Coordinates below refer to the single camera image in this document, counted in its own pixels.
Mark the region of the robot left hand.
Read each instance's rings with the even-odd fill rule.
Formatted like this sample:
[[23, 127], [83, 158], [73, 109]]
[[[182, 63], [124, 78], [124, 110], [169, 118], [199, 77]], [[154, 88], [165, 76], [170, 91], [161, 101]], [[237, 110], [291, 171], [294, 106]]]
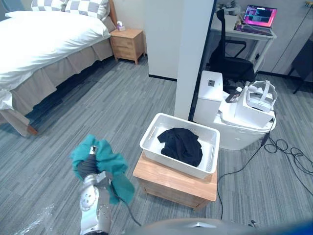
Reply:
[[97, 161], [96, 161], [96, 149], [95, 145], [90, 147], [89, 155], [86, 160], [80, 162], [77, 166], [78, 173], [82, 179], [85, 179], [88, 175], [98, 174]]

